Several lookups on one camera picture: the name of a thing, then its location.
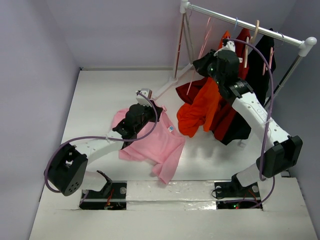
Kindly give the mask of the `pink t shirt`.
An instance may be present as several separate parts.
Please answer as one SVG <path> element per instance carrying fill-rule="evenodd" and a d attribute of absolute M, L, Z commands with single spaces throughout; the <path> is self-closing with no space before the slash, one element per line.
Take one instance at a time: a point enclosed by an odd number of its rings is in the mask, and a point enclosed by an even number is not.
<path fill-rule="evenodd" d="M 167 108 L 164 105 L 161 107 L 163 111 L 152 133 L 119 150 L 118 158 L 152 163 L 152 175 L 157 176 L 164 184 L 168 184 L 176 173 L 186 139 L 170 120 Z"/>

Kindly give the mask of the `pink clip hanger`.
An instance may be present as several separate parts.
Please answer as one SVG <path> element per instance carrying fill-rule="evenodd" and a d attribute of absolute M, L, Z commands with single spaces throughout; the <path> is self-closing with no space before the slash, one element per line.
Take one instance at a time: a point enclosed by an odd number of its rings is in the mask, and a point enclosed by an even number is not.
<path fill-rule="evenodd" d="M 274 56 L 274 48 L 271 47 L 269 51 L 269 59 L 268 59 L 268 67 L 272 67 L 272 62 L 273 62 L 273 56 Z M 264 63 L 263 64 L 263 69 L 262 69 L 262 75 L 264 76 L 266 71 L 268 70 L 267 65 Z"/>

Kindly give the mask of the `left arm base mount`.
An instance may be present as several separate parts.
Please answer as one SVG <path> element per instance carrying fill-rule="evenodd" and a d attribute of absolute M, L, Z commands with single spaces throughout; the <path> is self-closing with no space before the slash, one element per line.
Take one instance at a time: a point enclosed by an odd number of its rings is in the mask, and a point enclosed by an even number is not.
<path fill-rule="evenodd" d="M 83 190 L 79 208 L 82 210 L 126 210 L 127 181 L 113 182 L 106 196 L 99 192 Z"/>

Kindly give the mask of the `white metal clothes rack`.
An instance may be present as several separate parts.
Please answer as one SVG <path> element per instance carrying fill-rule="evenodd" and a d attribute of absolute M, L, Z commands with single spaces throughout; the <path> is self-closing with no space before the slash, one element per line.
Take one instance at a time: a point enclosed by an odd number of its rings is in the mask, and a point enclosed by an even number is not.
<path fill-rule="evenodd" d="M 180 49 L 181 49 L 181 43 L 182 43 L 182 36 L 184 36 L 184 20 L 185 20 L 185 13 L 187 13 L 187 10 L 190 10 L 190 12 L 198 12 L 201 14 L 204 14 L 206 16 L 230 23 L 235 24 L 236 18 L 233 18 L 231 16 L 227 16 L 218 12 L 214 12 L 212 10 L 194 5 L 190 3 L 187 0 L 181 0 L 180 1 L 180 19 L 179 19 L 179 28 L 178 28 L 178 37 L 177 37 L 177 48 L 175 53 L 175 59 L 174 59 L 174 65 L 173 65 L 173 72 L 172 76 L 168 79 L 168 82 L 162 86 L 158 91 L 156 91 L 153 94 L 153 98 L 157 100 L 159 97 L 161 97 L 170 87 L 176 85 L 180 78 L 183 77 L 185 73 L 187 73 L 192 68 L 192 64 L 188 63 L 182 70 L 178 71 L 178 63 L 179 63 L 179 57 L 180 57 Z M 254 31 L 256 24 L 251 24 L 242 20 L 238 20 L 237 26 L 247 28 L 249 30 Z M 288 43 L 292 46 L 296 46 L 299 48 L 299 52 L 283 78 L 281 79 L 280 83 L 277 85 L 277 87 L 273 90 L 272 94 L 273 97 L 276 97 L 279 93 L 280 89 L 284 86 L 284 84 L 287 82 L 287 80 L 290 78 L 296 67 L 299 65 L 300 61 L 308 55 L 308 53 L 311 51 L 313 46 L 316 45 L 317 39 L 315 37 L 308 37 L 305 40 L 298 40 L 286 35 L 283 35 L 278 32 L 270 31 L 266 28 L 259 27 L 258 33 L 262 34 L 264 36 L 269 36 L 273 39 L 277 39 L 282 41 L 283 43 Z"/>

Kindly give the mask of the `pink wire hanger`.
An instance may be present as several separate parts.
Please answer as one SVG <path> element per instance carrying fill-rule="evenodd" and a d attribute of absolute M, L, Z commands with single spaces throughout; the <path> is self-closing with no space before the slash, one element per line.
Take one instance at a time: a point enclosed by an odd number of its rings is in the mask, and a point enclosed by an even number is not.
<path fill-rule="evenodd" d="M 200 51 L 199 51 L 199 54 L 198 54 L 198 58 L 197 59 L 200 59 L 204 53 L 204 50 L 205 50 L 205 47 L 207 45 L 207 42 L 208 42 L 208 39 L 209 39 L 209 36 L 210 36 L 210 33 L 211 33 L 211 30 L 212 30 L 212 24 L 211 24 L 211 17 L 209 17 L 207 19 L 207 23 L 206 23 L 206 28 L 205 28 L 205 32 L 204 32 L 204 37 L 203 37 L 203 42 L 202 42 L 202 46 L 200 48 Z M 196 70 L 193 70 L 193 73 L 192 73 L 192 78 L 191 78 L 191 81 L 189 83 L 189 86 L 188 86 L 188 89 L 187 89 L 187 92 L 186 92 L 186 95 L 189 94 L 190 92 L 190 89 L 191 89 L 191 86 L 192 86 L 192 83 L 193 83 L 193 80 L 194 80 L 194 77 L 195 77 L 195 73 L 196 73 Z"/>

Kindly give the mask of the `wooden hanger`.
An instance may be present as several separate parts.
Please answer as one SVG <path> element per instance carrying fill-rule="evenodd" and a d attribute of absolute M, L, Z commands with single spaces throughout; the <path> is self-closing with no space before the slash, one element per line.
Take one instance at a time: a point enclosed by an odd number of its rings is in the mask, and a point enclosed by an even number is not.
<path fill-rule="evenodd" d="M 250 38 L 248 38 L 248 37 L 246 38 L 247 43 L 253 44 L 255 42 L 258 31 L 259 31 L 259 27 L 260 27 L 260 21 L 257 19 L 253 36 L 251 36 Z M 246 45 L 245 51 L 244 51 L 244 59 L 243 59 L 243 63 L 244 63 L 243 67 L 244 68 L 247 68 L 247 66 L 248 66 L 248 54 L 249 54 L 249 47 Z"/>

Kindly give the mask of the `dark red t shirt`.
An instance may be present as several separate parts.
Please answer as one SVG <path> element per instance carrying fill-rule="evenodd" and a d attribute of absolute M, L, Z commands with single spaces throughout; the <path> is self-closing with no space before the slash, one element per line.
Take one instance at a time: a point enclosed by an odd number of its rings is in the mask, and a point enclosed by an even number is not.
<path fill-rule="evenodd" d="M 176 88 L 184 104 L 177 112 L 180 133 L 192 138 L 200 126 L 205 132 L 212 131 L 214 137 L 227 145 L 227 133 L 236 111 L 219 94 L 218 85 L 210 77 L 192 81 Z"/>

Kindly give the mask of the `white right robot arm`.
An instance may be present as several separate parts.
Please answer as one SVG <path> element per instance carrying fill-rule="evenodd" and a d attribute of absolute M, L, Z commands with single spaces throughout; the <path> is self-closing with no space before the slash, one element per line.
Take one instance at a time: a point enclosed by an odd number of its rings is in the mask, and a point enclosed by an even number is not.
<path fill-rule="evenodd" d="M 238 76 L 240 60 L 234 51 L 212 50 L 192 64 L 198 74 L 214 79 L 220 95 L 262 142 L 256 162 L 232 176 L 230 190 L 235 196 L 242 196 L 261 177 L 272 178 L 297 164 L 302 139 L 291 136 L 268 116 L 252 87 Z"/>

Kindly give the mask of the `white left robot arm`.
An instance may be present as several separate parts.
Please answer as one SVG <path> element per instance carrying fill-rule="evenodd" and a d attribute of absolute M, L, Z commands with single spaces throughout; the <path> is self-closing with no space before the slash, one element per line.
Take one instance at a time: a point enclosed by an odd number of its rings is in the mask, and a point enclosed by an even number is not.
<path fill-rule="evenodd" d="M 100 170 L 88 171 L 87 166 L 145 140 L 155 132 L 163 111 L 153 100 L 147 105 L 136 103 L 125 111 L 107 135 L 76 137 L 61 144 L 44 170 L 46 187 L 65 197 L 77 190 L 108 197 L 113 181 Z"/>

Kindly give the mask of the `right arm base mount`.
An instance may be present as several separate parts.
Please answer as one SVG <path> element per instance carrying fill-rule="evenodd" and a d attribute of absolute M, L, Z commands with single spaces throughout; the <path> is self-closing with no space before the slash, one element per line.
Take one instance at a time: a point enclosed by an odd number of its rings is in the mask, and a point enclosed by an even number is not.
<path fill-rule="evenodd" d="M 218 181 L 214 183 L 211 196 L 215 199 L 218 210 L 262 209 L 261 195 L 258 183 L 237 188 L 231 181 Z"/>

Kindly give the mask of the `black t shirt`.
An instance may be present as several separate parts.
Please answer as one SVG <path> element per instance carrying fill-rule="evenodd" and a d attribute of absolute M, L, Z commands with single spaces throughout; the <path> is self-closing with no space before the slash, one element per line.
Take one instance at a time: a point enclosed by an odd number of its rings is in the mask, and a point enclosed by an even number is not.
<path fill-rule="evenodd" d="M 269 61 L 270 48 L 274 48 L 274 39 L 264 35 L 261 40 L 256 44 L 256 48 L 263 54 L 265 59 Z M 248 73 L 244 78 L 252 87 L 258 101 L 261 105 L 265 104 L 267 91 L 269 89 L 269 73 L 263 73 L 264 61 L 260 55 L 252 50 L 248 54 Z M 271 71 L 276 69 L 276 60 L 273 56 Z M 246 140 L 248 139 L 251 128 L 244 120 L 244 118 L 236 112 L 230 105 L 227 105 L 227 115 L 221 120 L 215 131 L 215 138 L 220 140 L 224 145 L 228 145 L 233 140 Z"/>

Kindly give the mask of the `orange t shirt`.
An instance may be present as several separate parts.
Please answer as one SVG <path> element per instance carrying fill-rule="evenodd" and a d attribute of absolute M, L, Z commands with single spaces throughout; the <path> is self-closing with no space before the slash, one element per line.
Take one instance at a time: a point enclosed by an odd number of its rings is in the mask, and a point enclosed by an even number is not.
<path fill-rule="evenodd" d="M 175 90 L 184 102 L 176 114 L 180 133 L 192 138 L 201 126 L 205 132 L 212 131 L 214 117 L 226 105 L 216 82 L 211 77 L 204 77 Z"/>

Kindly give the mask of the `grey velvet hanger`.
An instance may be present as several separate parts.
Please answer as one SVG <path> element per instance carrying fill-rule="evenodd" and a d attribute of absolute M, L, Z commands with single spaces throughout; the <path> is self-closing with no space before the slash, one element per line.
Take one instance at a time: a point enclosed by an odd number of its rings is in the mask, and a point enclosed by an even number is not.
<path fill-rule="evenodd" d="M 184 24 L 183 24 L 183 34 L 184 34 L 184 39 L 186 43 L 186 50 L 188 54 L 188 59 L 189 62 L 193 62 L 194 60 L 194 47 L 193 47 L 193 42 L 192 42 L 192 37 L 191 37 L 191 29 L 190 29 L 190 21 L 189 17 L 191 14 L 184 14 Z"/>

